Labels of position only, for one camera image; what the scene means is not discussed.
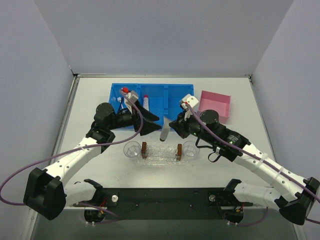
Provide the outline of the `red-capped toothpaste tube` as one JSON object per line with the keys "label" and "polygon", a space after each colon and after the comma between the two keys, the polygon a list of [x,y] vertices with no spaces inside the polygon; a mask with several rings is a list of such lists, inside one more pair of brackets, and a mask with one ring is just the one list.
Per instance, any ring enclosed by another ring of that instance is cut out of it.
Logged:
{"label": "red-capped toothpaste tube", "polygon": [[143,96],[143,103],[142,103],[142,106],[145,110],[149,111],[150,108],[149,108],[149,96],[147,94],[145,94]]}

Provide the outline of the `clear plastic cup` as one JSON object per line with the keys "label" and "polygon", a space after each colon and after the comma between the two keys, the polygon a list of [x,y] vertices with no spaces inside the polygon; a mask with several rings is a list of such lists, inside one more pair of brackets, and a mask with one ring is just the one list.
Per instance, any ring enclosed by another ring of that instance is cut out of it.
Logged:
{"label": "clear plastic cup", "polygon": [[138,158],[141,156],[141,145],[137,141],[129,141],[123,147],[123,153],[128,158]]}
{"label": "clear plastic cup", "polygon": [[200,149],[196,147],[196,143],[194,141],[186,141],[182,145],[182,153],[186,158],[195,158],[198,156]]}

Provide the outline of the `clear holder with brown ends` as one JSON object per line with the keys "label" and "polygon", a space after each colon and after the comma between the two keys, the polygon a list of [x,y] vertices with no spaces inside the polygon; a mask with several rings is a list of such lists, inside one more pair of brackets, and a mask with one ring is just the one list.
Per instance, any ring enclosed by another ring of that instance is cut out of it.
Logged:
{"label": "clear holder with brown ends", "polygon": [[179,162],[182,158],[182,144],[159,144],[142,142],[141,157],[148,161]]}

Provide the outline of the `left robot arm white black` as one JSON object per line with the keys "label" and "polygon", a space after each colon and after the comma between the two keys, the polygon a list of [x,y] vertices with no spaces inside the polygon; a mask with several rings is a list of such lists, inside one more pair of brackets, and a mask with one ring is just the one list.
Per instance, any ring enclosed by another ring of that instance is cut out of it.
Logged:
{"label": "left robot arm white black", "polygon": [[72,153],[44,169],[35,168],[28,176],[23,202],[48,220],[55,219],[66,206],[101,203],[102,185],[85,179],[67,186],[69,180],[90,160],[102,154],[115,139],[113,130],[133,126],[141,136],[161,129],[159,117],[137,101],[131,110],[116,113],[110,103],[97,106],[91,129]]}

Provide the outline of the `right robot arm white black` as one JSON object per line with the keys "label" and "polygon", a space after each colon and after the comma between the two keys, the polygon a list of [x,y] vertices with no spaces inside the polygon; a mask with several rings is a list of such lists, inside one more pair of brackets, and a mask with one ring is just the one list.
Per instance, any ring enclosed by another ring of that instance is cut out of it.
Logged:
{"label": "right robot arm white black", "polygon": [[261,152],[240,133],[219,122],[214,110],[206,110],[200,116],[181,112],[169,126],[181,137],[190,135],[207,143],[218,157],[224,157],[260,177],[268,187],[258,187],[241,180],[231,180],[227,189],[239,202],[248,202],[278,210],[289,222],[302,226],[320,190],[320,182],[314,177],[294,174]]}

